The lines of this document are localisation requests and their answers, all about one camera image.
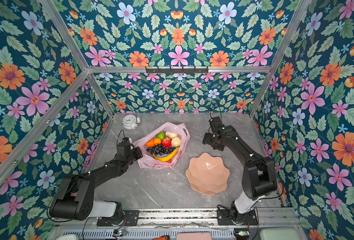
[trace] clock face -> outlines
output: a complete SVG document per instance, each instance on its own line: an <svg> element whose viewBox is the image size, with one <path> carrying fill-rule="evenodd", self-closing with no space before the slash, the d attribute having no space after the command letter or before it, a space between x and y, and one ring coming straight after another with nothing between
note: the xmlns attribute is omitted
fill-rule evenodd
<svg viewBox="0 0 354 240"><path fill-rule="evenodd" d="M125 124L131 124L133 122L136 122L136 116L134 115L128 115L126 117L124 117L124 119L122 119L122 122Z"/></svg>

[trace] alarm clock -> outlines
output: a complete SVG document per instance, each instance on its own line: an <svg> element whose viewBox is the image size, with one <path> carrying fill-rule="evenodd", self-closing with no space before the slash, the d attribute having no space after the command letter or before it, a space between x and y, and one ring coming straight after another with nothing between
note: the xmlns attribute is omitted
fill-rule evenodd
<svg viewBox="0 0 354 240"><path fill-rule="evenodd" d="M136 117L134 115L126 115L123 119L122 119L122 124L124 125L124 128L126 129L135 129L136 127L138 127L138 124L141 122L141 118L140 117Z"/></svg>

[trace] pink plastic bag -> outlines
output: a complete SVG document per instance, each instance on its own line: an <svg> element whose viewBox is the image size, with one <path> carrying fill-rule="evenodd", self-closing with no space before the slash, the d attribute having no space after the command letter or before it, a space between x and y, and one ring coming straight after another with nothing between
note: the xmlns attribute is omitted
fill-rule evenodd
<svg viewBox="0 0 354 240"><path fill-rule="evenodd" d="M177 154L167 162L161 162L154 159L153 155L151 155L149 152L146 151L147 148L146 142L148 142L151 138L155 137L155 135L159 132L173 132L178 134L181 138L181 145ZM189 141L189 139L190 139L190 134L188 129L186 129L184 123L181 123L180 125L175 125L170 122L166 122L162 124L162 126L155 129L153 132L149 133L145 137L133 143L135 147L140 147L142 152L142 157L138 159L138 165L141 168L155 168L155 169L160 169L164 167L173 167L176 164L177 159L179 159L179 157L184 153L186 144Z"/></svg>

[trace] floral wallpaper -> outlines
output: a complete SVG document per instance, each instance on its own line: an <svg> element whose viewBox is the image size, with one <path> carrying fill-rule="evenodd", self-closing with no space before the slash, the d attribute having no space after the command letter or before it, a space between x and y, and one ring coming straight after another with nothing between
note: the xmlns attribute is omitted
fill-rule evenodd
<svg viewBox="0 0 354 240"><path fill-rule="evenodd" d="M85 172L108 123L87 81L0 188L0 239L45 240L50 201L65 174Z"/></svg>
<svg viewBox="0 0 354 240"><path fill-rule="evenodd" d="M82 0L61 15L90 66L262 66L298 2Z"/></svg>
<svg viewBox="0 0 354 240"><path fill-rule="evenodd" d="M101 73L96 78L115 112L248 113L265 74Z"/></svg>
<svg viewBox="0 0 354 240"><path fill-rule="evenodd" d="M316 1L255 115L311 240L354 239L354 0Z"/></svg>
<svg viewBox="0 0 354 240"><path fill-rule="evenodd" d="M78 72L39 3L0 1L0 163Z"/></svg>

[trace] marble table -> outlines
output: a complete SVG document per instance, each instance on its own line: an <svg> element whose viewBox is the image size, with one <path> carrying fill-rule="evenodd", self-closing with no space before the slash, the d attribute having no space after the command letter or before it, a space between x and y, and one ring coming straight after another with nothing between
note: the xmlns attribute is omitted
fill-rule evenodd
<svg viewBox="0 0 354 240"><path fill-rule="evenodd" d="M241 193L241 180L243 166L236 156L225 147L224 151L213 150L209 145L202 144L204 133L208 131L209 113L199 114L146 114L137 113L142 121L134 130L124 129L122 118L124 115L116 114L114 122L108 133L98 159L93 159L91 169L102 166L110 161L116 153L117 135L120 130L125 130L126 137L133 141L146 136L149 132L165 122L174 124L185 123L190 133L185 153L180 157L174 167L164 169L142 169L134 163L128 171L120 177L111 179L95 190L95 199L121 202L127 208L205 208L216 207L217 204L230 206ZM265 154L260 138L257 136L253 121L247 114L223 114L222 121L225 125L236 128L240 137L255 149L256 152ZM225 167L230 170L228 188L214 196L206 196L194 191L189 184L185 171L189 167L192 157L198 157L207 152L211 156L223 159ZM279 199L263 200L258 203L260 207L279 207Z"/></svg>

